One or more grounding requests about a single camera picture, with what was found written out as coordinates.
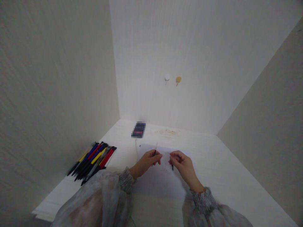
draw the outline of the sheer sleeve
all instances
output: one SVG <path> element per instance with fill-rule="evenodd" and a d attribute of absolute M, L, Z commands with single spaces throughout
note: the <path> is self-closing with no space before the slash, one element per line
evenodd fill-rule
<path fill-rule="evenodd" d="M 128 168 L 121 174 L 99 171 L 60 208 L 51 226 L 126 226 L 133 184 Z"/>
<path fill-rule="evenodd" d="M 210 188 L 204 193 L 192 192 L 195 209 L 188 219 L 190 227 L 252 227 L 242 214 L 227 205 L 220 205 L 212 196 Z"/>

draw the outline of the white desk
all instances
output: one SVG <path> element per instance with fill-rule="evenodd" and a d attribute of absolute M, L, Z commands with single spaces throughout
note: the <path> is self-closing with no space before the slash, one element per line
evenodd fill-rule
<path fill-rule="evenodd" d="M 101 139 L 116 146 L 107 170 L 122 171 L 136 163 L 141 143 L 184 149 L 192 153 L 197 176 L 215 198 L 245 215 L 253 226 L 297 226 L 248 170 L 215 135 L 147 124 L 143 139 L 131 138 L 135 122 L 119 120 Z M 81 181 L 65 177 L 33 211 L 37 218 L 53 221 L 59 208 L 80 188 Z M 183 201 L 134 195 L 132 217 L 136 226 L 183 226 L 187 204 Z"/>

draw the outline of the sheet of paper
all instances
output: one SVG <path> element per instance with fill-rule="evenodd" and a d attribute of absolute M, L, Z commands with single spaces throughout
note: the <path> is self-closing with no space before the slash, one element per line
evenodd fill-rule
<path fill-rule="evenodd" d="M 141 144 L 138 159 L 145 152 L 155 148 L 155 145 Z M 172 166 L 168 163 L 170 152 L 175 150 L 157 147 L 157 151 L 163 154 L 161 165 L 151 166 L 143 176 L 139 177 L 134 184 L 133 193 L 170 199 L 191 199 L 192 195 L 188 185 L 182 179 L 177 168 L 174 167 L 174 170 L 172 170 Z M 182 152 L 190 157 L 189 152 L 183 150 Z"/>

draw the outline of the adhesive hook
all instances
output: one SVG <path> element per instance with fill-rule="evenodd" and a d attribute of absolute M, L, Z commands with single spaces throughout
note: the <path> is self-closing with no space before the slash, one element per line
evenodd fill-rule
<path fill-rule="evenodd" d="M 170 79 L 170 75 L 169 75 L 169 74 L 166 74 L 166 75 L 165 75 L 165 85 L 166 85 L 167 81 L 169 81 L 169 79 Z"/>

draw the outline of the person's right hand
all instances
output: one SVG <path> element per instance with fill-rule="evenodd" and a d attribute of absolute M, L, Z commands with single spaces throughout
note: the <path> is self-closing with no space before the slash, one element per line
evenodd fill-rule
<path fill-rule="evenodd" d="M 183 180 L 188 184 L 192 191 L 198 193 L 205 192 L 205 188 L 197 178 L 193 168 L 193 162 L 188 156 L 181 151 L 173 151 L 169 158 L 170 165 L 174 165 L 178 169 Z"/>

